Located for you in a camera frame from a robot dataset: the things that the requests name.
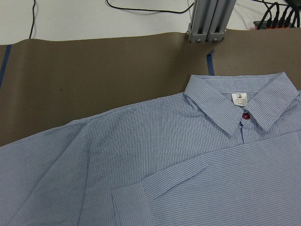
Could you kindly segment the blue striped button shirt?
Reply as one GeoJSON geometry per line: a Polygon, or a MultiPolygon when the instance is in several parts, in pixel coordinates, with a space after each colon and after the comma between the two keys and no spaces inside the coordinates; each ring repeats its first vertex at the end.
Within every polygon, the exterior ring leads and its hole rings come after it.
{"type": "Polygon", "coordinates": [[[301,93],[285,73],[184,92],[0,149],[3,226],[298,226],[301,93]]]}

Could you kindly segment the brown table mat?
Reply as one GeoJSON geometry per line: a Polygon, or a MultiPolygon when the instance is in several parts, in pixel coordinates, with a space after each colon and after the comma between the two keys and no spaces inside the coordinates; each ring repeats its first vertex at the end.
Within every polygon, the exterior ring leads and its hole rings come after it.
{"type": "Polygon", "coordinates": [[[93,40],[28,39],[0,48],[0,143],[72,120],[184,91],[207,75],[285,72],[301,86],[299,28],[227,30],[220,42],[192,44],[183,33],[93,40]]]}

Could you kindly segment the orange black usb hub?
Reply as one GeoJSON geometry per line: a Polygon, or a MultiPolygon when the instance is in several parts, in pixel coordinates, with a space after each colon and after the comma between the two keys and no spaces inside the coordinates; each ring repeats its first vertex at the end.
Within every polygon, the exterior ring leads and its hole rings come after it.
{"type": "Polygon", "coordinates": [[[300,28],[301,27],[301,1],[285,0],[285,3],[256,0],[265,5],[266,12],[260,21],[254,21],[256,30],[300,28]]]}

